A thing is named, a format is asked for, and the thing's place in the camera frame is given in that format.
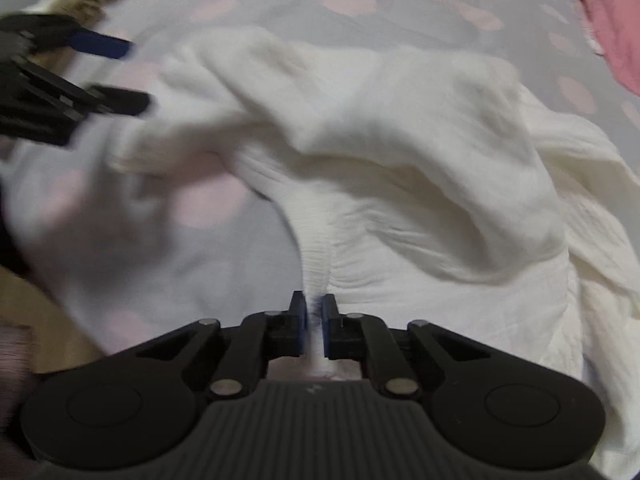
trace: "bed sheet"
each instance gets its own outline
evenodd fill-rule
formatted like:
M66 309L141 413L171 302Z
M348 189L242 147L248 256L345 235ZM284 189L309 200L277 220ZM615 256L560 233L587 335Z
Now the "bed sheet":
M593 54L573 0L119 0L98 30L134 41L134 55L78 57L66 75L145 89L192 32L247 24L322 46L402 43L505 58L546 106L584 115L640 165L640 99ZM66 151L24 142L3 168L11 231L82 329L115 352L201 317L231 325L286 308L302 272L276 207L212 153L165 180L112 173L114 124L92 118Z

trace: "pink polka dot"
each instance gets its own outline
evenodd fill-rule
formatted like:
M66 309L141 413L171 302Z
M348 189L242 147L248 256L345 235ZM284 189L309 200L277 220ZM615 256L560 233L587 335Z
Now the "pink polka dot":
M462 2L453 2L460 16L470 23L473 23L477 28L481 30L500 30L504 27L504 23L498 19L497 16L490 13L488 10L476 9Z
M634 126L640 130L640 112L638 109L633 106L629 101L625 101L622 103L622 111L629 118L629 120L634 124Z
M213 0L206 2L193 11L189 17L192 22L206 22L215 20L236 8L236 0Z
M556 49L564 52L565 54L568 54L569 56L577 56L578 54L578 50L571 42L571 40L569 40L569 38L566 38L554 32L550 32L549 41L554 47L556 47Z
M132 90L146 90L158 78L160 69L159 63L123 63L109 82Z
M56 177L47 189L40 211L43 224L49 229L64 224L78 213L86 192L86 178L80 171L71 170Z
M115 310L104 316L105 350L120 352L154 338L151 327L133 310Z
M566 20L566 18L562 14L560 14L557 10L555 10L553 7L548 6L547 4L541 4L540 8L544 10L549 16L554 17L559 22L565 23L565 24L569 23Z
M229 174L219 156L190 157L170 177L171 218L186 227L205 229L229 220L241 208L249 191Z
M583 114L596 112L596 101L582 83L570 77L560 76L558 86L562 95Z
M322 5L345 16L361 16L376 12L375 0L322 0Z

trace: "crumpled white fabric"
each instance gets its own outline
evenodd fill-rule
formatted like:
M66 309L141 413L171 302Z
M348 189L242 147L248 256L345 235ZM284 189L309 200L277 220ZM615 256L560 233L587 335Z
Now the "crumpled white fabric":
M546 109L500 59L259 28L190 39L151 93L114 168L216 151L282 208L310 303L429 319L576 378L587 357L609 412L593 463L638 471L640 266L616 215L640 212L640 182L596 126ZM340 373L317 337L306 366Z

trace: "white fabric scrap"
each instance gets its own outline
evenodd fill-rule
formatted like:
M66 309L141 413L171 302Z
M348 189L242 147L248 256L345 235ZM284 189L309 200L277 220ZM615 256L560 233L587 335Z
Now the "white fabric scrap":
M640 266L620 218L640 218L640 181L594 124L545 108L500 59L259 28L192 38L151 93L114 168L220 153L282 208L310 303L428 319L576 378L587 358L608 414L592 463L638 471ZM318 343L306 373L339 375Z

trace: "ribbed gray surface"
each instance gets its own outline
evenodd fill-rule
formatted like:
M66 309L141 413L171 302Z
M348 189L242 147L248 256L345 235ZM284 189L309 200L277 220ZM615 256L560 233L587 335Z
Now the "ribbed gray surface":
M263 381L250 397L218 402L176 449L114 472L49 466L38 480L602 480L585 464L547 473L486 466L451 447L420 406L369 383Z

